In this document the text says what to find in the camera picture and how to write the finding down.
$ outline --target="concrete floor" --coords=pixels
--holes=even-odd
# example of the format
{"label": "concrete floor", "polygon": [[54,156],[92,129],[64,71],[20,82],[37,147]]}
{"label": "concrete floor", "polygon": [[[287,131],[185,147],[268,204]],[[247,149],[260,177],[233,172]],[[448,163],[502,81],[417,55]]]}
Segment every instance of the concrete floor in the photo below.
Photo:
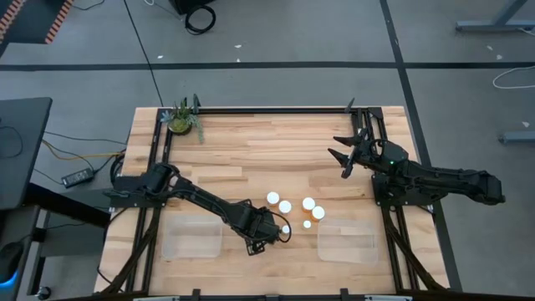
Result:
{"label": "concrete floor", "polygon": [[[164,0],[156,0],[170,8]],[[94,1],[78,0],[79,6]],[[457,19],[489,18],[505,0],[390,0],[405,62],[535,61],[535,37],[525,33],[457,33]],[[375,0],[218,0],[214,29],[187,34],[180,18],[142,0],[128,0],[145,50],[158,63],[375,61],[394,62],[379,2]],[[535,1],[518,14],[535,19]],[[1,64],[143,64],[145,58],[121,1],[87,12],[73,10],[51,45],[10,44]],[[535,296],[530,187],[533,145],[500,145],[506,130],[535,126],[533,90],[498,90],[502,69],[410,69],[416,108],[436,166],[487,169],[503,182],[507,203],[484,207],[463,197],[443,201],[463,289]],[[203,69],[157,70],[165,105],[197,93],[203,105],[405,105],[396,69]],[[533,84],[535,71],[506,84]],[[49,96],[48,130],[66,135],[125,140],[135,107],[157,106],[150,72],[0,72],[0,99]],[[45,136],[78,152],[117,151],[119,145]],[[99,166],[104,160],[92,160]],[[59,179],[85,168],[56,161],[43,148],[36,167]],[[65,192],[34,174],[32,181]],[[109,187],[107,172],[75,191]],[[43,284],[53,298],[87,294],[98,255],[47,263]]]}

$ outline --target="green plant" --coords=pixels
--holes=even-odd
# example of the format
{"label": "green plant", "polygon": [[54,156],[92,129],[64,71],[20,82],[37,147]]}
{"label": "green plant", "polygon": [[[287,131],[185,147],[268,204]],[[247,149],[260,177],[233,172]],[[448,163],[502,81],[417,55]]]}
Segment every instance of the green plant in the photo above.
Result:
{"label": "green plant", "polygon": [[192,113],[192,108],[187,105],[187,98],[184,98],[179,107],[176,103],[173,110],[166,111],[162,114],[161,122],[168,124],[171,130],[177,133],[185,132],[190,126],[197,128],[197,134],[199,135],[199,141],[204,142],[204,128],[197,115]]}

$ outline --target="wooden tabletop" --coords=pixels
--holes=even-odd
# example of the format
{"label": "wooden tabletop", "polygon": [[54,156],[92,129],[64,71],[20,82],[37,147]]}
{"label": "wooden tabletop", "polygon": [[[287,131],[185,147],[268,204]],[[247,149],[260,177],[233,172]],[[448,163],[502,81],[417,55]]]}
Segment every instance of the wooden tabletop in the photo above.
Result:
{"label": "wooden tabletop", "polygon": [[[156,111],[157,108],[136,110],[124,175],[146,171]],[[404,108],[383,107],[383,112],[389,140],[404,147],[411,160],[417,160]],[[331,147],[349,153],[350,148],[333,140],[334,135],[352,135],[349,115],[201,115],[201,122],[205,143],[199,144],[196,130],[174,137],[170,163],[178,166],[184,177],[230,202],[250,198],[255,207],[262,207],[267,205],[268,192],[278,192],[293,204],[288,215],[293,236],[287,244],[269,245],[265,253],[249,257],[243,239],[224,225],[219,257],[168,261],[161,256],[166,218],[174,214],[211,214],[190,202],[169,200],[160,220],[150,295],[191,295],[194,288],[200,288],[204,295],[338,294],[340,288],[348,288],[349,293],[395,291],[382,217],[371,188],[371,172],[355,166],[351,177],[342,179],[342,169],[327,152]],[[162,149],[159,147],[159,159]],[[308,219],[299,209],[306,196],[324,207],[327,217],[370,222],[377,236],[379,261],[375,265],[322,261],[317,250],[318,224],[313,223],[308,230],[299,226]],[[131,253],[138,211],[128,209],[110,226],[100,263],[107,278],[119,272]],[[447,286],[431,215],[417,207],[405,207],[405,219],[415,255],[438,283]],[[405,260],[399,256],[407,287]],[[138,265],[141,268],[135,289],[140,288],[144,261],[142,258]],[[106,285],[98,277],[95,291]]]}

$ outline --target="clear plastic container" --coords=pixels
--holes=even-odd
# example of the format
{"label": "clear plastic container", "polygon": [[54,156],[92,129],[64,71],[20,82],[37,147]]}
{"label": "clear plastic container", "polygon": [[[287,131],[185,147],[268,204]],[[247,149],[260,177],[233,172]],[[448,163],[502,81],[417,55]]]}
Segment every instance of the clear plastic container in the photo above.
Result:
{"label": "clear plastic container", "polygon": [[318,226],[321,260],[374,265],[379,260],[371,222],[324,218]]}
{"label": "clear plastic container", "polygon": [[164,259],[216,258],[221,253],[223,221],[220,217],[166,214],[161,255]]}

